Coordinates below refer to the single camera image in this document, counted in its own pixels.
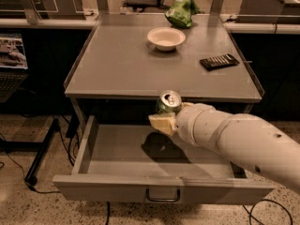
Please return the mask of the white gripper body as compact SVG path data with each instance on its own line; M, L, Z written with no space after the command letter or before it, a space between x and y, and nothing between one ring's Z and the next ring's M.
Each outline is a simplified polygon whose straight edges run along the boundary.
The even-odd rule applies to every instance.
M202 103L186 106L176 116L179 137L186 143L200 146L209 141L218 127L218 111Z

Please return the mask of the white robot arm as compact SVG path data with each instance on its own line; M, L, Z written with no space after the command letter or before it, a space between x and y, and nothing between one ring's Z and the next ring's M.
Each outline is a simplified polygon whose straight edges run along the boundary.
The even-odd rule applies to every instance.
M235 165L300 193L300 144L269 122L203 103L149 116L151 127L201 146Z

